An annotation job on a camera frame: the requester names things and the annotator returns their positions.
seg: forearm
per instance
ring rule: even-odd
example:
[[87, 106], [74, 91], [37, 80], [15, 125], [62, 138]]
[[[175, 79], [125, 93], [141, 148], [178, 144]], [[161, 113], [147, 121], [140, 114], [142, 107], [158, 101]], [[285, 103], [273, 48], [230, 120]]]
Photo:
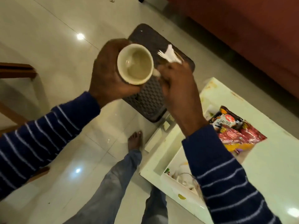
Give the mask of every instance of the forearm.
[[54, 107], [0, 138], [0, 198], [25, 184], [48, 165], [100, 113], [97, 101], [87, 92]]
[[212, 126], [187, 137], [183, 147], [214, 223], [281, 223]]

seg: hand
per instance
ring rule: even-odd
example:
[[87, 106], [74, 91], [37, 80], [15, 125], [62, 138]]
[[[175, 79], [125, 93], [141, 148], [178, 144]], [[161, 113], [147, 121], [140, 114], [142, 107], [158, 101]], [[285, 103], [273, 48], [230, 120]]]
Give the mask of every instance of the hand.
[[187, 62], [158, 66], [165, 105], [187, 137], [206, 126], [199, 92]]
[[95, 59], [89, 92], [101, 108], [111, 101], [131, 96], [141, 90], [140, 86], [125, 83], [117, 73], [118, 54], [129, 44], [131, 42], [124, 38], [110, 40]]

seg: red sofa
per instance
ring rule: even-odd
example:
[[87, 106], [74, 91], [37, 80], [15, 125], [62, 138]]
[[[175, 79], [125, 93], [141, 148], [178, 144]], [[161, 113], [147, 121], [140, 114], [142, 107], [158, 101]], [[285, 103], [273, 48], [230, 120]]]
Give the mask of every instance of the red sofa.
[[168, 0], [299, 98], [299, 0]]

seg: cup rim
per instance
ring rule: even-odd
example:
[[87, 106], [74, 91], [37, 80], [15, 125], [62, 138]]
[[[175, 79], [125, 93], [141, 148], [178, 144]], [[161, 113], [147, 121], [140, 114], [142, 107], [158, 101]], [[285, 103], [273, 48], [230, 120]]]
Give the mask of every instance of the cup rim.
[[[122, 52], [125, 52], [126, 49], [129, 49], [129, 48], [132, 48], [132, 47], [137, 47], [137, 48], [142, 48], [150, 57], [150, 61], [151, 61], [151, 71], [150, 71], [150, 74], [145, 78], [145, 79], [140, 79], [140, 81], [138, 82], [132, 82], [126, 75], [123, 74], [123, 72], [121, 72], [119, 70], [119, 65], [120, 65], [120, 59], [119, 59], [119, 56], [121, 55]], [[128, 46], [126, 46], [125, 48], [123, 48], [119, 54], [118, 54], [118, 57], [117, 57], [117, 69], [118, 69], [118, 72], [119, 72], [119, 75], [122, 77], [122, 79], [124, 79], [126, 82], [132, 84], [132, 85], [141, 85], [141, 84], [144, 84], [146, 83], [152, 76], [152, 72], [154, 70], [154, 60], [153, 60], [153, 57], [150, 53], [150, 51], [144, 47], [143, 45], [140, 45], [140, 44], [130, 44]]]

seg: gray pants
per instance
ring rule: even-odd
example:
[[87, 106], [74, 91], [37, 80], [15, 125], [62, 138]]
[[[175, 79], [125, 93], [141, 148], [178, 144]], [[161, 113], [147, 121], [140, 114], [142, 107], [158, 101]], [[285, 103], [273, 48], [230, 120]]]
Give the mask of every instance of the gray pants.
[[[92, 198], [65, 224], [113, 224], [128, 184], [142, 159], [139, 150], [131, 150], [106, 174]], [[166, 195], [152, 188], [146, 200], [142, 224], [167, 224]]]

